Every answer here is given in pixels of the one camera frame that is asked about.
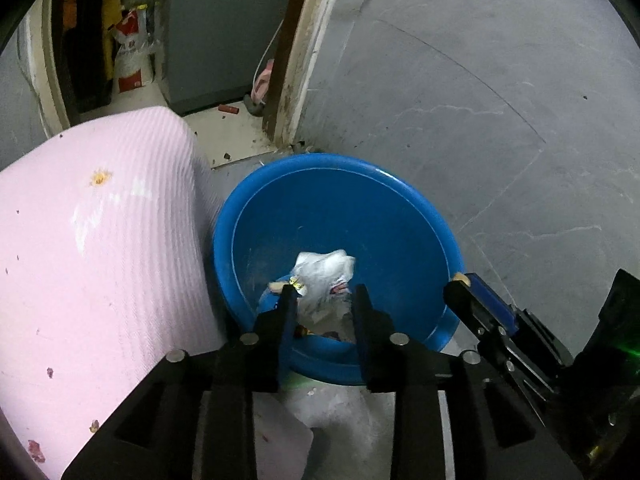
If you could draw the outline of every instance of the white floor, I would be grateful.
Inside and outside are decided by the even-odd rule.
[[[159,86],[153,82],[142,88],[114,95],[109,105],[82,114],[81,119],[84,122],[158,105],[166,106],[166,101]],[[240,108],[239,114],[225,114],[216,107],[184,117],[197,133],[198,141],[212,168],[276,149],[262,131],[262,118],[250,115],[242,102],[232,105]]]

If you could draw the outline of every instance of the silver bolt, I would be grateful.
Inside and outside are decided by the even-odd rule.
[[[473,350],[467,350],[462,354],[462,359],[470,365],[480,364],[480,354]]]
[[[240,336],[243,345],[251,346],[260,341],[260,337],[255,332],[245,332]]]
[[[179,363],[184,359],[184,350],[180,350],[179,348],[174,348],[173,350],[169,350],[166,354],[166,360],[170,363]]]
[[[409,336],[402,332],[393,332],[392,335],[389,336],[389,341],[394,345],[404,346],[409,342]]]

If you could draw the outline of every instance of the ribbed pink cloth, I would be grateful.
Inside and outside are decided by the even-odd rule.
[[[203,266],[221,205],[167,108],[81,124],[0,173],[0,406],[50,480],[167,351],[224,342]]]

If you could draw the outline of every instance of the blue trash bin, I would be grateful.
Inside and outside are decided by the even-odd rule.
[[[220,212],[213,262],[241,329],[252,329],[267,284],[288,274],[299,252],[336,249],[356,257],[352,287],[364,283],[374,308],[387,312],[396,330],[433,350],[446,345],[458,318],[444,305],[442,288],[463,270],[446,222],[402,180],[328,153],[259,168]],[[317,335],[294,341],[291,367],[327,383],[363,384],[355,345]]]

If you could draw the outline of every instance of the white cord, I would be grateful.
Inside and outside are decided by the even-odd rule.
[[[260,66],[262,65],[262,62],[264,61],[264,56],[267,55],[267,52],[269,51],[269,49],[271,48],[271,43],[273,43],[273,40],[276,39],[276,36],[278,35],[279,31],[280,31],[280,27],[282,27],[282,22],[284,20],[280,20],[280,25],[278,25],[278,28],[276,29],[276,31],[273,33],[273,36],[271,37],[271,41],[269,42],[269,44],[267,45],[267,48],[264,49],[264,52],[262,53],[262,57],[260,58],[260,61],[258,62],[258,66],[255,67],[255,72],[254,72],[254,83],[252,84],[251,88],[252,90],[255,88],[255,80],[258,77],[258,70],[260,70]]]

